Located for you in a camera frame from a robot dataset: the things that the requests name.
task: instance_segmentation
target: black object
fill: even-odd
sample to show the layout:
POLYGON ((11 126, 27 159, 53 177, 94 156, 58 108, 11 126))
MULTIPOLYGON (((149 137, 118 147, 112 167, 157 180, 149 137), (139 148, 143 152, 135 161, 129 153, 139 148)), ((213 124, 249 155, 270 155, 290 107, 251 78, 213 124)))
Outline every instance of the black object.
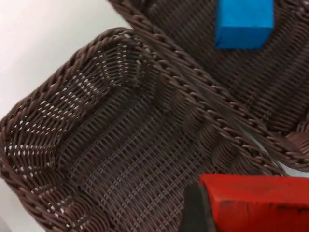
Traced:
POLYGON ((179 232, 217 232, 205 186, 184 189, 184 209, 179 232))

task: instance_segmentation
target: red wooden block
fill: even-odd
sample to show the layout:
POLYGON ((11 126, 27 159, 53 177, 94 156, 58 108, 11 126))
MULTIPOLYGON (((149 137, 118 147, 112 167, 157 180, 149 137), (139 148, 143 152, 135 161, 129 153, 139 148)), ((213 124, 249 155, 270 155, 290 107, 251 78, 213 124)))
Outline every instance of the red wooden block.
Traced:
POLYGON ((204 174, 218 232, 309 232, 309 179, 204 174))

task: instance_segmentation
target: woven texture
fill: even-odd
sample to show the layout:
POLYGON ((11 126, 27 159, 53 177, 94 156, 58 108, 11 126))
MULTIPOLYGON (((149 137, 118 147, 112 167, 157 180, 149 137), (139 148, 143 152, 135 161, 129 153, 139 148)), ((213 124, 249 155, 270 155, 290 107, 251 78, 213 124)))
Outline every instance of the woven texture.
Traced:
MULTIPOLYGON (((216 0, 110 2, 170 63, 204 70, 209 86, 224 88, 241 111, 250 112, 268 131, 266 137, 271 134, 280 144, 277 151, 283 156, 271 155, 289 167, 309 171, 306 1, 275 1, 275 31, 260 51, 214 49, 216 0)), ((183 76, 192 73, 181 69, 183 76)))
MULTIPOLYGON (((212 100, 245 117, 243 128, 267 151, 283 154, 200 75, 212 100)), ((183 189, 200 174, 284 175, 212 104, 133 31, 112 29, 0 122, 0 173, 48 231, 175 232, 183 189)))

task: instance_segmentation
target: blue block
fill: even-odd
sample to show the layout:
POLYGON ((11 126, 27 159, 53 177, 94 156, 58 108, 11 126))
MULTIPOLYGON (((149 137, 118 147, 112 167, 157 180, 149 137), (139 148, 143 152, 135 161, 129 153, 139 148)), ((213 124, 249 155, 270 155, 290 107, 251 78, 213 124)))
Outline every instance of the blue block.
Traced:
POLYGON ((261 48, 275 27, 273 1, 218 0, 216 48, 261 48))

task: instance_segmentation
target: white background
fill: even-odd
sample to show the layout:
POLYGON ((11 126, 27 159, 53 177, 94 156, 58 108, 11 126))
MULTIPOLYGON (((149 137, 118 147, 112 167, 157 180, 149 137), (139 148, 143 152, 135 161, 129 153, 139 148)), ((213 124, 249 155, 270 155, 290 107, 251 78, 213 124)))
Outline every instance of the white background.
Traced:
MULTIPOLYGON (((128 25, 107 0, 0 0, 0 118, 77 49, 114 27, 128 25)), ((2 180, 0 216, 13 232, 43 231, 2 180)))

